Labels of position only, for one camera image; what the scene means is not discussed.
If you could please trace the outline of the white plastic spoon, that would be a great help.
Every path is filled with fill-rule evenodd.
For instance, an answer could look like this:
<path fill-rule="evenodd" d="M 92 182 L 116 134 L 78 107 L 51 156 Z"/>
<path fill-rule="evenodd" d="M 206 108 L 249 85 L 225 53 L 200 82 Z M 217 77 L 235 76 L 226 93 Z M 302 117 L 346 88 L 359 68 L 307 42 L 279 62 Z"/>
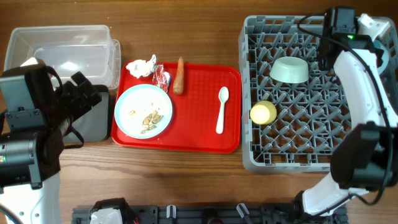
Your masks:
<path fill-rule="evenodd" d="M 217 134 L 222 134 L 224 130 L 224 108 L 225 108 L 225 103 L 229 99 L 229 90 L 226 86 L 223 86 L 218 94 L 218 98 L 220 101 L 220 110 L 218 114 L 218 119 L 216 123 L 216 133 Z"/>

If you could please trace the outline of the orange carrot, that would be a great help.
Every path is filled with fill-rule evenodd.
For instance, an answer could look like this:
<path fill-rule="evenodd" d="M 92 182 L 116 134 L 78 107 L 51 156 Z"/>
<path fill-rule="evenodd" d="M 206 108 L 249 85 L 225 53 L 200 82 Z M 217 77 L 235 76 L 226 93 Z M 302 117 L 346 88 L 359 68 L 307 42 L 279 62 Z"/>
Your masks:
<path fill-rule="evenodd" d="M 177 72 L 173 83 L 173 92 L 176 95 L 181 95 L 184 90 L 184 61 L 180 57 L 177 63 Z"/>

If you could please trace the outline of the red candy wrapper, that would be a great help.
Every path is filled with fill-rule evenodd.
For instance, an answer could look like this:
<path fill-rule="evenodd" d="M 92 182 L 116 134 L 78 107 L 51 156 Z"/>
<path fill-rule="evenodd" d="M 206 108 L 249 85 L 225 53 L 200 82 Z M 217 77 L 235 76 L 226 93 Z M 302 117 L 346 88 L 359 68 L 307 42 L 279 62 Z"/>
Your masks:
<path fill-rule="evenodd" d="M 167 93 L 169 91 L 170 79 L 170 74 L 165 71 L 163 64 L 155 66 L 155 71 L 152 76 L 153 85 Z"/>

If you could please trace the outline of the food scraps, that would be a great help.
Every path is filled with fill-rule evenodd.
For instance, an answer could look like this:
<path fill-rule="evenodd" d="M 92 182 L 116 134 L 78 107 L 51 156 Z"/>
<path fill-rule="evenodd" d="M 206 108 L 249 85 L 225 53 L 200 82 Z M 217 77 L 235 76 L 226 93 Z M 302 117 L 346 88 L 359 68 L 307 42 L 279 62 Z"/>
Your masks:
<path fill-rule="evenodd" d="M 157 110 L 131 110 L 127 114 L 127 130 L 134 134 L 145 134 L 156 129 L 164 115 Z"/>

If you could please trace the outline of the light blue plate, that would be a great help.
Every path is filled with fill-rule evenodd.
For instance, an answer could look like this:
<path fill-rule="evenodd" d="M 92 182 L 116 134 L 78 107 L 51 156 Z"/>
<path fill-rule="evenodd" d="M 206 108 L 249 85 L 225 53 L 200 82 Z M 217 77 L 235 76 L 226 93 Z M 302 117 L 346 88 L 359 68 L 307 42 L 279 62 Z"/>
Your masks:
<path fill-rule="evenodd" d="M 134 134 L 127 130 L 127 114 L 131 110 L 157 110 L 164 115 L 164 118 L 156 129 L 145 134 Z M 150 84 L 136 85 L 124 91 L 118 98 L 114 109 L 114 120 L 117 127 L 126 136 L 134 139 L 149 139 L 159 135 L 171 122 L 172 115 L 173 105 L 168 94 L 159 87 Z"/>

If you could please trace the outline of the yellow cup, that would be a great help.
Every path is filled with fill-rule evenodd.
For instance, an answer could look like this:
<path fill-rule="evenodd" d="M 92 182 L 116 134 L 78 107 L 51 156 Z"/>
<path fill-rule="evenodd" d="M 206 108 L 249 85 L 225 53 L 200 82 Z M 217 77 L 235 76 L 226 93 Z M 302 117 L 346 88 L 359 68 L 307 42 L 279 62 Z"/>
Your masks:
<path fill-rule="evenodd" d="M 277 116 L 277 110 L 270 101 L 260 101 L 250 110 L 250 118 L 256 124 L 270 124 Z"/>

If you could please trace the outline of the white tissue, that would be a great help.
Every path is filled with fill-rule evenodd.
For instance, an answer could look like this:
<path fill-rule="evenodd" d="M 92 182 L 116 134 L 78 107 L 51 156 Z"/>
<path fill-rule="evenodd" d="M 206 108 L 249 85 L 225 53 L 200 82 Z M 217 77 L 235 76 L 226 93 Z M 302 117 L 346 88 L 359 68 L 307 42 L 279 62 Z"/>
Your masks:
<path fill-rule="evenodd" d="M 157 57 L 155 54 L 152 55 L 151 59 L 146 60 L 135 60 L 126 65 L 126 69 L 129 73 L 136 77 L 148 77 L 155 71 L 155 66 L 157 64 Z"/>

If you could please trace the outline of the green bowl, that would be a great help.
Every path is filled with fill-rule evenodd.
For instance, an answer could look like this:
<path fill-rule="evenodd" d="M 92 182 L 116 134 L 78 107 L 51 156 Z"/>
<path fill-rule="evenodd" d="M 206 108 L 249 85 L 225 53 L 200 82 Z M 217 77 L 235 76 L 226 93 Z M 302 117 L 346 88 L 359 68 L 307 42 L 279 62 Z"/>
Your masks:
<path fill-rule="evenodd" d="M 309 79 L 308 63 L 297 57 L 278 58 L 270 71 L 274 80 L 283 83 L 303 83 Z"/>

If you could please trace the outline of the light blue bowl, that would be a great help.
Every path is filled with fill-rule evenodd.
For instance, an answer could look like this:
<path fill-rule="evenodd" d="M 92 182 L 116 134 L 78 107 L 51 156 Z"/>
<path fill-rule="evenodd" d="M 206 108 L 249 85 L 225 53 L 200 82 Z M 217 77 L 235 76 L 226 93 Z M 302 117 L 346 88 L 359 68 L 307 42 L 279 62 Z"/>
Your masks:
<path fill-rule="evenodd" d="M 377 55 L 377 70 L 379 75 L 381 75 L 388 66 L 389 54 L 386 47 L 379 40 L 375 40 L 373 44 Z"/>

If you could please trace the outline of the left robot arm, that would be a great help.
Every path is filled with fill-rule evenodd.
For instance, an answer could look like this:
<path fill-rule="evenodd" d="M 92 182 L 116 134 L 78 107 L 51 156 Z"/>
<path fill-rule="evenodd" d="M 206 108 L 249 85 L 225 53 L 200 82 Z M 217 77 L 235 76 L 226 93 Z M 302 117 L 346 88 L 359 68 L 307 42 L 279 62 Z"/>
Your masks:
<path fill-rule="evenodd" d="M 60 79 L 47 65 L 7 70 L 1 77 L 6 109 L 1 124 L 1 212 L 9 223 L 60 223 L 60 154 L 64 137 L 74 133 L 75 120 L 101 102 L 97 89 L 81 72 L 54 87 Z"/>

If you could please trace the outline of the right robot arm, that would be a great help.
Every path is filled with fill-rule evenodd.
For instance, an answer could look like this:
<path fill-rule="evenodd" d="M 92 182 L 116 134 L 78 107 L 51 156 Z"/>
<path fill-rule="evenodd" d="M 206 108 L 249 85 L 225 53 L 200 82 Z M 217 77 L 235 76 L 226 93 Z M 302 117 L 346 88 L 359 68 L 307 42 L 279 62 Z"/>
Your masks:
<path fill-rule="evenodd" d="M 374 45 L 389 23 L 366 14 L 356 17 L 352 7 L 344 6 L 327 9 L 323 17 L 318 61 L 341 82 L 351 130 L 334 150 L 330 172 L 296 196 L 294 217 L 302 220 L 329 217 L 370 192 L 376 196 L 366 205 L 375 205 L 397 183 L 397 114 L 379 76 L 388 60 Z"/>

